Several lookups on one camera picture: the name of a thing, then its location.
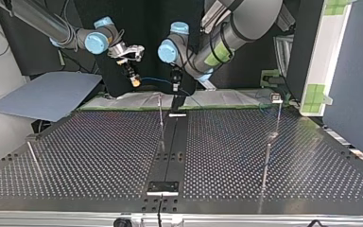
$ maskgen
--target metal edge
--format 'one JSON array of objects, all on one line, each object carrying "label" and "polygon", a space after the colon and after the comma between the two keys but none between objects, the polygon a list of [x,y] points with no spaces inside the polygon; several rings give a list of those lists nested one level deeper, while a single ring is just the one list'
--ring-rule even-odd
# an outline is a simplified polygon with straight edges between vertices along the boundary
[{"label": "metal edge", "polygon": [[184,186],[184,165],[187,148],[188,120],[189,112],[187,112],[187,116],[177,117],[173,145],[169,153],[170,160],[168,170],[166,172],[166,181],[179,182],[179,195],[175,197],[166,197],[167,213],[178,213],[178,206],[180,205],[181,198],[183,196],[182,191]]},{"label": "metal edge", "polygon": [[145,195],[141,212],[158,213],[162,212],[162,197],[147,195],[148,185],[150,182],[162,182],[166,179],[166,172],[169,165],[169,154],[174,141],[174,133],[176,129],[177,119],[174,117],[166,117],[164,122],[163,140],[160,139],[157,152],[152,158],[152,165],[144,186]]}]

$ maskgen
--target gray panel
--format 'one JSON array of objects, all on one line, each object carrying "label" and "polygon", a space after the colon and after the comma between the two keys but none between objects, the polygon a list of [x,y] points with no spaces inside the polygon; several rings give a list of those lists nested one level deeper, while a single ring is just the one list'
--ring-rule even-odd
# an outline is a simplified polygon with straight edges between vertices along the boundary
[{"label": "gray panel", "polygon": [[76,113],[0,168],[0,207],[141,211],[160,138],[157,112]]},{"label": "gray panel", "polygon": [[46,73],[0,99],[0,113],[57,122],[72,112],[101,81],[74,72]]},{"label": "gray panel", "polygon": [[324,122],[363,152],[363,1],[353,3]]},{"label": "gray panel", "polygon": [[[283,110],[278,123],[276,115],[259,110],[189,112],[178,211],[363,214],[363,162],[310,119]],[[262,190],[268,143],[271,161]]]}]

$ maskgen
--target metal bracket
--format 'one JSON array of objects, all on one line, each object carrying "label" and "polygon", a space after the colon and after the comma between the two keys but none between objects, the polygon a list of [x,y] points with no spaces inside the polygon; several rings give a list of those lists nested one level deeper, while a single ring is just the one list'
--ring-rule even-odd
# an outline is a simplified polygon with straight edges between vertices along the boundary
[{"label": "metal bracket", "polygon": [[[118,63],[124,63],[124,61],[141,61],[144,50],[144,47],[141,45],[126,46],[124,42],[121,42],[108,49],[108,56],[113,59],[121,59]],[[134,54],[134,58],[127,57],[130,54]]]},{"label": "metal bracket", "polygon": [[182,216],[180,216],[180,215],[173,216],[170,226],[171,227],[183,227],[184,220],[183,220]]},{"label": "metal bracket", "polygon": [[179,196],[178,182],[150,182],[148,185],[148,196]]}]

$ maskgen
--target blue joint cap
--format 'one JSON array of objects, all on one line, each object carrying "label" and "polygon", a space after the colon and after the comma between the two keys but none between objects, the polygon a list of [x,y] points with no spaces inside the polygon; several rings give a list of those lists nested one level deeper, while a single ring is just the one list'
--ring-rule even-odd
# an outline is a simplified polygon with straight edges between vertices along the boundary
[{"label": "blue joint cap", "polygon": [[101,26],[110,26],[110,25],[114,25],[111,17],[104,17],[100,20],[97,20],[95,23],[94,23],[94,27],[95,29],[101,27]]},{"label": "blue joint cap", "polygon": [[170,31],[175,32],[182,35],[188,35],[189,32],[188,24],[185,22],[175,22],[170,26]]},{"label": "blue joint cap", "polygon": [[51,42],[54,46],[61,48],[61,46],[60,46],[60,45],[58,45],[58,42],[56,42],[56,41],[52,40],[52,38],[49,38],[49,41],[50,41],[50,42]]},{"label": "blue joint cap", "polygon": [[208,71],[206,71],[205,72],[205,74],[204,75],[202,75],[200,78],[198,78],[197,80],[199,81],[199,82],[205,82],[206,80],[208,80],[211,76],[212,76],[212,74],[214,73],[214,69],[213,68],[211,68],[211,69],[209,69]]},{"label": "blue joint cap", "polygon": [[178,48],[170,40],[164,40],[158,48],[158,56],[163,62],[175,62],[179,56]]},{"label": "blue joint cap", "polygon": [[99,32],[92,32],[87,35],[84,41],[85,48],[93,54],[101,54],[108,49],[108,38]]}]

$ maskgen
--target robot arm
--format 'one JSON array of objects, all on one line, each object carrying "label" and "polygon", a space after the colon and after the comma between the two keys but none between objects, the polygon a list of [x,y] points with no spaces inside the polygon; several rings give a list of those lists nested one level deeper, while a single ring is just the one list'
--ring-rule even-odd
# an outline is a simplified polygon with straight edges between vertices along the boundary
[{"label": "robot arm", "polygon": [[201,83],[205,83],[212,76],[218,65],[229,62],[234,51],[265,35],[276,21],[283,0],[220,2],[232,12],[231,21],[222,23],[217,35],[210,37],[210,42],[197,55],[187,46],[189,28],[182,22],[172,24],[169,36],[158,49],[158,55],[163,62],[177,65]]},{"label": "robot arm", "polygon": [[131,61],[142,59],[144,47],[126,46],[122,40],[122,32],[116,29],[110,17],[96,21],[95,29],[84,29],[72,27],[66,20],[49,12],[34,0],[0,0],[0,7],[41,31],[57,47],[87,49],[96,55],[108,50],[108,56],[116,59],[117,63],[128,72],[133,86],[140,85],[140,77],[135,72]]}]

